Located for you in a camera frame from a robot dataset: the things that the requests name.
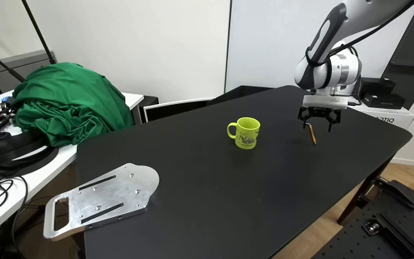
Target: green cloth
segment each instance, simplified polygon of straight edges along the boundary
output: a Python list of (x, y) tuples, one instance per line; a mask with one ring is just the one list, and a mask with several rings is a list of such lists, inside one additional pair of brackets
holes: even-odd
[(132, 125), (123, 95), (101, 75), (74, 64), (55, 64), (30, 74), (12, 92), (15, 125), (37, 128), (53, 147)]

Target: mug handle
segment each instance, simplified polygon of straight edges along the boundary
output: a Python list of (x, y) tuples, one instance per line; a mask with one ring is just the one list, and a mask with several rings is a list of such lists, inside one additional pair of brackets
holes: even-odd
[(225, 133), (227, 133), (227, 136), (228, 136), (229, 138), (235, 140), (235, 136), (232, 136), (232, 134), (229, 133), (229, 128), (231, 128), (231, 127), (237, 127), (237, 123), (229, 123), (229, 124), (227, 125), (227, 128), (225, 128)]

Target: metal plate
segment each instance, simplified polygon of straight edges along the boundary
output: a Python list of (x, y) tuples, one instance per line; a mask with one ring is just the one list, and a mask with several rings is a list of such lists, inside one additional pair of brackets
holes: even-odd
[[(143, 212), (159, 184), (158, 173), (145, 166), (123, 164), (86, 184), (54, 196), (45, 205), (45, 239), (58, 241), (86, 226)], [(54, 231), (54, 207), (67, 203), (68, 220)]]

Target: floor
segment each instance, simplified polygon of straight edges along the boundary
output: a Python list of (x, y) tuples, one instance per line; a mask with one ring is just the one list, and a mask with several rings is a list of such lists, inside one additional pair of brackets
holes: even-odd
[[(61, 173), (53, 184), (47, 186), (45, 190), (38, 195), (34, 203), (45, 202), (47, 197), (70, 189), (71, 172)], [(382, 174), (388, 180), (398, 180), (402, 184), (414, 189), (414, 167), (389, 164)], [(281, 249), (274, 259), (283, 258), (311, 258), (330, 238), (333, 238), (340, 226), (336, 225), (336, 219), (342, 209), (346, 206), (349, 199), (353, 196), (356, 189), (346, 195), (337, 202), (329, 212), (319, 218), (310, 228), (300, 233), (293, 242)], [(43, 258), (77, 258), (77, 246), (70, 239), (63, 242), (50, 242), (41, 236), (41, 219), (32, 225), (32, 228), (22, 236), (20, 236), (20, 249), (27, 259)]]

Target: green mug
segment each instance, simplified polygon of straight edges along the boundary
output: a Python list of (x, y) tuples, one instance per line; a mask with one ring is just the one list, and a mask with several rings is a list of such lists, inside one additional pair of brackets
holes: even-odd
[(252, 150), (260, 133), (260, 123), (251, 117), (241, 117), (237, 123), (229, 123), (225, 128), (227, 136), (234, 140), (235, 146), (241, 150)]

